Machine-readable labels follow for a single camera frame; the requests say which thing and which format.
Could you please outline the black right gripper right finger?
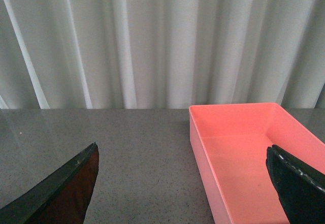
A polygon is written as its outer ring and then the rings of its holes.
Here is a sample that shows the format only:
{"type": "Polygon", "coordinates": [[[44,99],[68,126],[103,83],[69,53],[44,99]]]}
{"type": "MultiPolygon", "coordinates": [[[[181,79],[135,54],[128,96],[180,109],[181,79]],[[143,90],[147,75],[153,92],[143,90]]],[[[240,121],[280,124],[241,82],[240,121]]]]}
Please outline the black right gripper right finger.
{"type": "Polygon", "coordinates": [[[277,145],[266,167],[290,223],[324,223],[324,174],[277,145]]]}

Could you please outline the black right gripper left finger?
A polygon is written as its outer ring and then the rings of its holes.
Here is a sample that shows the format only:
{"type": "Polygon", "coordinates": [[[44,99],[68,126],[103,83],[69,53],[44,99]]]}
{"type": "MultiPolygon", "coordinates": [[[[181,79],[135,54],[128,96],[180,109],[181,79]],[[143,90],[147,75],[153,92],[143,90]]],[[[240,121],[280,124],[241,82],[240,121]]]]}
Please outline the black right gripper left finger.
{"type": "Polygon", "coordinates": [[[1,209],[1,223],[84,223],[99,172],[90,144],[28,192],[1,209]]]}

